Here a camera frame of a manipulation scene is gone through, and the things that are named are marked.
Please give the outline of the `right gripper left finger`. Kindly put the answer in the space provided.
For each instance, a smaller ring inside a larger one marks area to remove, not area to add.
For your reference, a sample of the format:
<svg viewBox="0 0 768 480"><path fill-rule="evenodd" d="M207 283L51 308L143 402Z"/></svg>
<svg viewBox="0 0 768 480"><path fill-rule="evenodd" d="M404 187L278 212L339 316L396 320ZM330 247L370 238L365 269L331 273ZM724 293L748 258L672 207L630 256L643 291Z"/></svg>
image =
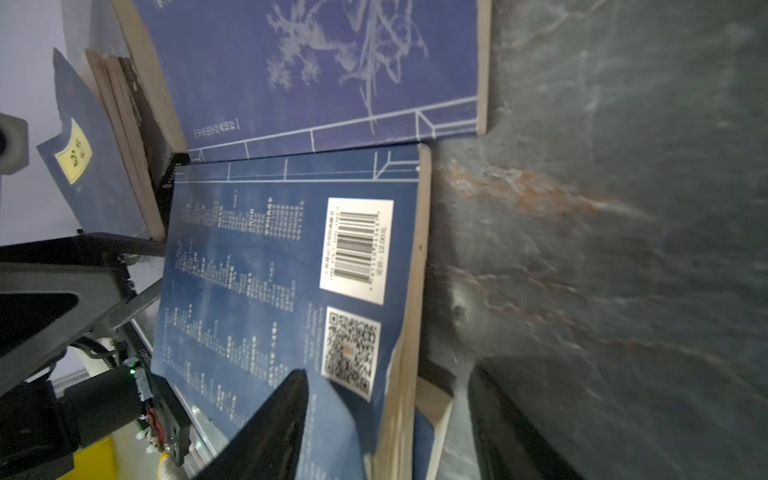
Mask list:
<svg viewBox="0 0 768 480"><path fill-rule="evenodd" d="M293 479L309 402L306 371L284 379L199 479Z"/></svg>

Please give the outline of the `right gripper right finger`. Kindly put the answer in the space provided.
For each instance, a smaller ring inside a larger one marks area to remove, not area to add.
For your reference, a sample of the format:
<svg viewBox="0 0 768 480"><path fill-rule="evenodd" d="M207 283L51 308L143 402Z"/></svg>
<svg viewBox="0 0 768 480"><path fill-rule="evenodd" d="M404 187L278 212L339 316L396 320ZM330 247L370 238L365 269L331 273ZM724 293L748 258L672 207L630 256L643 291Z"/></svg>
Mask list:
<svg viewBox="0 0 768 480"><path fill-rule="evenodd" d="M483 364L474 366L467 398L483 479L579 479Z"/></svg>

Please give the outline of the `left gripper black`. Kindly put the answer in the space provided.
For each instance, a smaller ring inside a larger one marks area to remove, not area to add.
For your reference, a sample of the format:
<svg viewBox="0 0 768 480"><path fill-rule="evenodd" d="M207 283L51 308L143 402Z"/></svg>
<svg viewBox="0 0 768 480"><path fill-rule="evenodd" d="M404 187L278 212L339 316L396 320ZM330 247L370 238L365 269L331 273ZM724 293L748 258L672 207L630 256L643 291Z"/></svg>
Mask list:
<svg viewBox="0 0 768 480"><path fill-rule="evenodd" d="M182 465L191 421L155 375L138 318L159 283L137 291L129 268L157 240L78 234L1 250L1 475L55 479L75 453L136 423Z"/></svg>

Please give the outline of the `blue book with barcode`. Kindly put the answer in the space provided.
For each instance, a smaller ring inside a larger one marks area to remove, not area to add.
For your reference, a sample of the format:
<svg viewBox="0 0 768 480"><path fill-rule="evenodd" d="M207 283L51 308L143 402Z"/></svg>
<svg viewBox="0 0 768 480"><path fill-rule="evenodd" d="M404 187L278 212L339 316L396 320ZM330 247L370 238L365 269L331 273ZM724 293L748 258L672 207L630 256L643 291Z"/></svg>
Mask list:
<svg viewBox="0 0 768 480"><path fill-rule="evenodd" d="M424 144L177 170L152 370L228 439L296 369L301 479L408 479L429 231Z"/></svg>

